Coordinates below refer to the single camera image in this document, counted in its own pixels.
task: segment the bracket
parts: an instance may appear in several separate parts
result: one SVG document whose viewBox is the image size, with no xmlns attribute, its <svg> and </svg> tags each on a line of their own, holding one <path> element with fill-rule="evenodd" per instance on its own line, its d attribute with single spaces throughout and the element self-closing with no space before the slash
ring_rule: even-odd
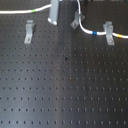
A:
<svg viewBox="0 0 128 128">
<path fill-rule="evenodd" d="M 33 23 L 33 20 L 27 20 L 26 24 L 26 37 L 25 37 L 25 44 L 30 44 L 33 36 L 35 23 Z"/>
<path fill-rule="evenodd" d="M 58 10 L 59 10 L 59 0 L 51 0 L 51 8 L 49 13 L 48 21 L 53 25 L 57 25 L 58 20 Z"/>
<path fill-rule="evenodd" d="M 79 15 L 78 11 L 75 12 L 75 20 L 71 23 L 71 27 L 73 29 L 76 29 L 79 26 L 79 16 L 81 17 L 81 21 L 84 20 L 85 16 L 81 13 Z"/>
<path fill-rule="evenodd" d="M 114 45 L 114 40 L 113 40 L 113 25 L 111 21 L 105 22 L 105 24 L 103 25 L 104 27 L 104 31 L 106 32 L 106 39 L 107 39 L 107 43 L 108 45 Z"/>
</svg>

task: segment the screw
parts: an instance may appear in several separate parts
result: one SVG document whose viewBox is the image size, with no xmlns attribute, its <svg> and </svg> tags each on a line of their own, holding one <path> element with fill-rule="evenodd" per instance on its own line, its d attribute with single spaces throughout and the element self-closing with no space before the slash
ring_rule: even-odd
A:
<svg viewBox="0 0 128 128">
<path fill-rule="evenodd" d="M 109 40 L 109 42 L 110 42 L 110 43 L 113 43 L 113 40 L 112 40 L 112 39 L 110 39 L 110 40 Z"/>
<path fill-rule="evenodd" d="M 76 26 L 76 24 L 75 24 L 75 23 L 73 23 L 73 26 Z"/>
<path fill-rule="evenodd" d="M 27 38 L 27 41 L 30 41 L 30 38 Z"/>
</svg>

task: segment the wire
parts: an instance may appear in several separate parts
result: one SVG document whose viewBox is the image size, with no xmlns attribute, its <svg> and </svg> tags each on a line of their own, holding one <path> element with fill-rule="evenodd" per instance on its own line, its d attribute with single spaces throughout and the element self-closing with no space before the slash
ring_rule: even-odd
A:
<svg viewBox="0 0 128 128">
<path fill-rule="evenodd" d="M 79 15 L 81 15 L 81 7 L 80 7 L 80 1 L 77 0 L 78 3 L 78 9 L 79 9 Z M 87 30 L 82 26 L 81 23 L 81 17 L 79 16 L 79 23 L 80 23 L 80 27 L 81 29 L 87 33 L 87 34 L 93 34 L 93 35 L 106 35 L 106 32 L 96 32 L 96 31 L 91 31 L 91 30 Z M 121 34 L 117 34 L 117 33 L 113 33 L 113 36 L 115 37 L 119 37 L 119 38 L 124 38 L 124 39 L 128 39 L 128 35 L 121 35 Z"/>
<path fill-rule="evenodd" d="M 51 4 L 45 5 L 45 6 L 41 7 L 41 8 L 32 9 L 32 10 L 0 11 L 0 14 L 26 14 L 26 13 L 34 13 L 34 12 L 39 12 L 39 11 L 42 11 L 42 10 L 50 8 L 50 7 L 51 7 Z"/>
<path fill-rule="evenodd" d="M 79 9 L 79 15 L 81 15 L 81 7 L 80 7 L 80 1 L 77 0 L 78 3 L 78 9 Z M 93 35 L 106 35 L 106 32 L 95 32 L 95 31 L 91 31 L 91 30 L 87 30 L 85 29 L 82 24 L 81 24 L 81 17 L 79 16 L 79 23 L 80 23 L 80 27 L 81 29 L 87 33 L 87 34 L 93 34 Z"/>
</svg>

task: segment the white cable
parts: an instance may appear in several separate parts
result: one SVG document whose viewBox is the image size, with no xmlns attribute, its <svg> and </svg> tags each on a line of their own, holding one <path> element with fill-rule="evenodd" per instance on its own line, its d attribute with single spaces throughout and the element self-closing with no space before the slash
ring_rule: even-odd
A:
<svg viewBox="0 0 128 128">
<path fill-rule="evenodd" d="M 117 34 L 117 33 L 113 33 L 113 36 L 119 37 L 119 38 L 128 39 L 128 36 L 127 35 L 120 35 L 120 34 Z"/>
<path fill-rule="evenodd" d="M 78 3 L 79 15 L 81 15 L 80 1 L 77 0 L 77 3 Z M 79 16 L 79 23 L 80 23 L 81 29 L 82 29 L 85 33 L 93 34 L 93 31 L 87 30 L 87 29 L 85 29 L 85 28 L 82 26 L 82 24 L 81 24 L 81 17 L 80 17 L 80 16 Z M 97 32 L 97 35 L 106 35 L 106 32 Z"/>
<path fill-rule="evenodd" d="M 0 11 L 0 14 L 26 14 L 26 13 L 34 13 L 34 12 L 39 12 L 44 9 L 50 8 L 51 4 L 43 6 L 41 8 L 36 8 L 32 10 L 20 10 L 20 11 Z"/>
</svg>

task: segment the metal post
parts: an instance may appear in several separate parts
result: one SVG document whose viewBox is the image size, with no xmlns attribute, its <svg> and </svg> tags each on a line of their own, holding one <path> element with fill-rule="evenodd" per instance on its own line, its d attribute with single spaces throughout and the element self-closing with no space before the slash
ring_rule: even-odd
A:
<svg viewBox="0 0 128 128">
<path fill-rule="evenodd" d="M 53 25 L 57 25 L 58 20 L 58 10 L 59 10 L 59 0 L 51 0 L 51 8 L 49 13 L 48 21 Z"/>
</svg>

